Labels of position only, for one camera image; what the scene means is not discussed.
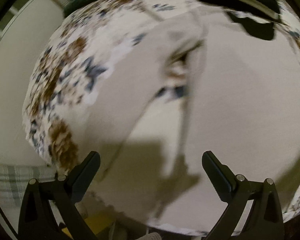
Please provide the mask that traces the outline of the beige grey garment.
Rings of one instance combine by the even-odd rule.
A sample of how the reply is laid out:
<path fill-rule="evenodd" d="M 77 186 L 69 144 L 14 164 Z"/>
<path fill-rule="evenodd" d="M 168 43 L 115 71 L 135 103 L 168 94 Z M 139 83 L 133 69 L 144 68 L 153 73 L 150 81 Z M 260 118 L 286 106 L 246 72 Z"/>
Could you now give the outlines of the beige grey garment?
<path fill-rule="evenodd" d="M 111 211 L 188 235 L 225 209 L 202 169 L 212 151 L 248 179 L 272 178 L 284 220 L 300 214 L 300 28 L 271 41 L 212 14 L 204 59 L 186 98 L 154 102 L 91 194 Z"/>

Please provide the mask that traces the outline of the plaid grey cloth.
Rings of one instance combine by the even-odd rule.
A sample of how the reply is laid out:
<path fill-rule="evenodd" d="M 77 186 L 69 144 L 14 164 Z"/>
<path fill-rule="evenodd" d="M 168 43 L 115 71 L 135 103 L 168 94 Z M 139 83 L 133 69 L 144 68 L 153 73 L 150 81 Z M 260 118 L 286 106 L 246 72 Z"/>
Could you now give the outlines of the plaid grey cloth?
<path fill-rule="evenodd" d="M 20 207 L 29 180 L 53 181 L 56 171 L 47 166 L 13 166 L 0 164 L 0 206 Z"/>

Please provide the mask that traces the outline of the floral fleece blanket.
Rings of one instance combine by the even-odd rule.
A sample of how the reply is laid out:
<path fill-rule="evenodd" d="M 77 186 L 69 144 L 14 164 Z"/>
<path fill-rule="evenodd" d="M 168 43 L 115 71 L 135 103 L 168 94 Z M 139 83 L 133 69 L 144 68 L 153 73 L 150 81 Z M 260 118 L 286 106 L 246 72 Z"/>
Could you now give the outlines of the floral fleece blanket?
<path fill-rule="evenodd" d="M 23 105 L 26 139 L 58 174 L 97 151 L 97 178 L 109 169 L 151 105 L 190 94 L 204 59 L 212 14 L 234 12 L 259 23 L 300 28 L 285 0 L 281 21 L 199 0 L 98 0 L 74 11 L 34 65 Z M 79 205 L 96 210 L 91 186 Z"/>

